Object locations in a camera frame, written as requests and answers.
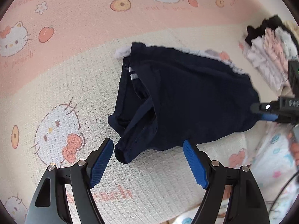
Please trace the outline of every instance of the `metal screw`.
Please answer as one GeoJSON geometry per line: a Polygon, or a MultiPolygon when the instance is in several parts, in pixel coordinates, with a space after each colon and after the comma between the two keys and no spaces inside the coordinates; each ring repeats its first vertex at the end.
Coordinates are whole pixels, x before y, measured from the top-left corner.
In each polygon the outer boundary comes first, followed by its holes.
{"type": "Polygon", "coordinates": [[[79,165],[79,166],[83,166],[83,165],[85,165],[85,163],[86,163],[85,160],[80,160],[80,161],[78,161],[78,165],[79,165]]]}
{"type": "Polygon", "coordinates": [[[249,171],[249,168],[248,168],[247,166],[242,166],[242,170],[243,170],[244,172],[248,172],[248,171],[249,171]]]}
{"type": "Polygon", "coordinates": [[[214,160],[214,161],[212,161],[212,165],[214,167],[218,167],[220,165],[220,163],[218,161],[214,160]]]}
{"type": "Polygon", "coordinates": [[[48,167],[48,170],[49,170],[49,171],[52,171],[52,170],[54,170],[54,168],[55,168],[55,165],[50,165],[50,166],[48,167]]]}

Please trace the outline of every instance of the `pink fabric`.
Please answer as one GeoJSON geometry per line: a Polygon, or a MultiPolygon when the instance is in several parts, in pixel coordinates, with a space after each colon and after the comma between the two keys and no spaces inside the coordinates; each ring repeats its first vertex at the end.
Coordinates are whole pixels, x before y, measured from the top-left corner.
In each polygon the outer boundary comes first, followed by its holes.
{"type": "Polygon", "coordinates": [[[282,72],[288,72],[288,60],[283,51],[281,41],[278,37],[275,36],[275,33],[272,29],[266,28],[265,30],[265,41],[264,49],[272,59],[277,68],[282,72]]]}

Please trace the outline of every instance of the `navy blue garment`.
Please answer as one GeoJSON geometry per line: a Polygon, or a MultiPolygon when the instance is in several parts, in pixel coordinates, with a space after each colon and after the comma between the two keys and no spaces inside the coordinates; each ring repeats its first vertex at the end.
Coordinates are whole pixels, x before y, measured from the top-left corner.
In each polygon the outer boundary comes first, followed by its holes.
{"type": "Polygon", "coordinates": [[[218,60],[132,43],[124,58],[109,125],[120,135],[115,157],[129,163],[147,149],[167,150],[243,132],[259,120],[248,75],[218,60]]]}

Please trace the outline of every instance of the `hello kitty bed sheet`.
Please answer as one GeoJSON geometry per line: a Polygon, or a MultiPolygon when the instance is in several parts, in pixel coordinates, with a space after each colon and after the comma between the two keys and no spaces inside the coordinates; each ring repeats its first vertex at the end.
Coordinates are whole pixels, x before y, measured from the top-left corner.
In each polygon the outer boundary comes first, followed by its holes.
{"type": "MultiPolygon", "coordinates": [[[[9,213],[24,223],[47,165],[85,159],[105,137],[117,142],[107,122],[122,65],[113,54],[132,41],[213,49],[250,74],[262,101],[276,99],[238,47],[248,24],[276,13],[294,20],[281,0],[14,0],[0,21],[0,199],[9,213]]],[[[258,122],[199,148],[238,167],[251,162],[263,132],[258,122]]],[[[106,223],[161,223],[199,204],[204,191],[175,147],[127,165],[112,156],[92,193],[106,223]]]]}

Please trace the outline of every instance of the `cat ear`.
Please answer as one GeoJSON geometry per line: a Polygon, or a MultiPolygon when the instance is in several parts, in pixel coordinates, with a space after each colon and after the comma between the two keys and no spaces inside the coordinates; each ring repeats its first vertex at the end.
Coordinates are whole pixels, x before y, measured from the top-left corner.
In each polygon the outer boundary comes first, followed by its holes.
{"type": "Polygon", "coordinates": [[[19,21],[14,26],[20,28],[20,27],[23,27],[23,23],[21,21],[19,21]]]}

